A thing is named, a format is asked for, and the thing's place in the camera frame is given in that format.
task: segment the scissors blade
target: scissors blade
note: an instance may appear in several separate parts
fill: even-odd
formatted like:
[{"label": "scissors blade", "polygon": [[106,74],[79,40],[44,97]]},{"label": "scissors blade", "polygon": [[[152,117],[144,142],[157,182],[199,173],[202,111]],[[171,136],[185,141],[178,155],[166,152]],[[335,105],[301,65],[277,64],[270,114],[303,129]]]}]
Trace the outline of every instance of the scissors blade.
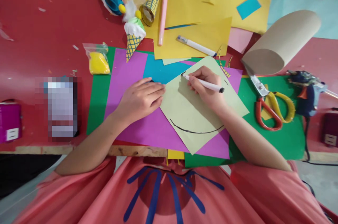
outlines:
[{"label": "scissors blade", "polygon": [[253,73],[253,71],[247,65],[244,65],[244,66],[258,94],[262,97],[267,96],[270,91],[266,89],[263,83],[258,79],[258,77]]}]

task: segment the marker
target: marker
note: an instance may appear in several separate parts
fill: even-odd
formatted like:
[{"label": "marker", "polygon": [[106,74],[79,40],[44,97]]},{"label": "marker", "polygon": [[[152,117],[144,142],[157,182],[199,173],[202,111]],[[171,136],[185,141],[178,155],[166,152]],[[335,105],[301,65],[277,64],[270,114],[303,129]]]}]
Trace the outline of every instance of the marker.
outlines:
[{"label": "marker", "polygon": [[[181,76],[183,76],[184,78],[186,78],[187,80],[189,80],[189,75],[183,75],[181,74]],[[219,92],[219,93],[223,93],[224,92],[224,88],[220,87],[219,85],[215,85],[213,83],[204,81],[204,80],[200,80],[198,79],[198,81],[206,88],[209,88],[215,92]]]},{"label": "marker", "polygon": [[159,46],[162,46],[163,44],[165,17],[167,15],[167,4],[168,4],[168,0],[162,0],[162,15],[161,15],[161,24],[159,26],[159,36],[158,36]]},{"label": "marker", "polygon": [[205,53],[205,54],[207,54],[207,55],[209,55],[211,57],[216,57],[217,56],[217,53],[214,52],[213,50],[210,50],[210,49],[208,49],[208,48],[206,48],[206,47],[204,47],[204,46],[202,46],[202,45],[200,45],[198,43],[195,43],[195,42],[193,42],[193,41],[191,41],[191,40],[189,40],[189,39],[187,39],[187,38],[185,38],[183,36],[178,36],[177,40],[180,41],[181,43],[184,43],[184,44],[186,44],[186,45],[188,45],[188,46],[190,46],[192,48],[195,48],[196,50],[199,50],[199,51],[201,51],[201,52],[203,52],[203,53]]}]

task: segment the red scissors handle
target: red scissors handle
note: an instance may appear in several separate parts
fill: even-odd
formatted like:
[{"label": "red scissors handle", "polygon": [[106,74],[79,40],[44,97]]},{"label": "red scissors handle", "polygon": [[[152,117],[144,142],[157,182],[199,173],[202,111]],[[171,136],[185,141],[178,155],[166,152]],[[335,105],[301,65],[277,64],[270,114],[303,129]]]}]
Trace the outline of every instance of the red scissors handle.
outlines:
[{"label": "red scissors handle", "polygon": [[[261,116],[262,106],[267,110],[267,112],[270,113],[270,115],[276,121],[275,127],[268,127],[263,123],[262,116]],[[265,101],[263,100],[263,97],[259,97],[256,102],[256,119],[259,125],[268,131],[279,131],[283,126],[283,123],[280,117],[277,116],[277,114],[265,103]]]}]

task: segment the yellow pom pom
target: yellow pom pom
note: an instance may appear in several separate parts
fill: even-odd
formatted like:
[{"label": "yellow pom pom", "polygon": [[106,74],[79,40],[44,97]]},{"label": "yellow pom pom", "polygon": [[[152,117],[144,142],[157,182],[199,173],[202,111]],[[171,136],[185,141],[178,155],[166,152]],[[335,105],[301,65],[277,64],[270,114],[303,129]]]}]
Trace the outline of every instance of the yellow pom pom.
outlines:
[{"label": "yellow pom pom", "polygon": [[137,10],[137,11],[135,12],[135,16],[136,16],[137,18],[141,19],[141,18],[142,18],[141,11],[140,11],[140,10]]},{"label": "yellow pom pom", "polygon": [[119,4],[119,10],[123,14],[126,13],[126,8],[125,8],[125,6],[123,4]]},{"label": "yellow pom pom", "polygon": [[89,53],[89,71],[91,74],[109,74],[109,64],[105,56],[100,52]]}]

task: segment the pink shirt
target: pink shirt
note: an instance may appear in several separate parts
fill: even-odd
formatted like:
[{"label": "pink shirt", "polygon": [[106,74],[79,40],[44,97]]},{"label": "pink shirt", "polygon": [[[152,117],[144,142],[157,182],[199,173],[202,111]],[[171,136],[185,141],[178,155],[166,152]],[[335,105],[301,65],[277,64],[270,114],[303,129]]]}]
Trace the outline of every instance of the pink shirt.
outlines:
[{"label": "pink shirt", "polygon": [[164,158],[116,158],[79,175],[52,173],[14,223],[330,223],[295,172],[184,169]]}]

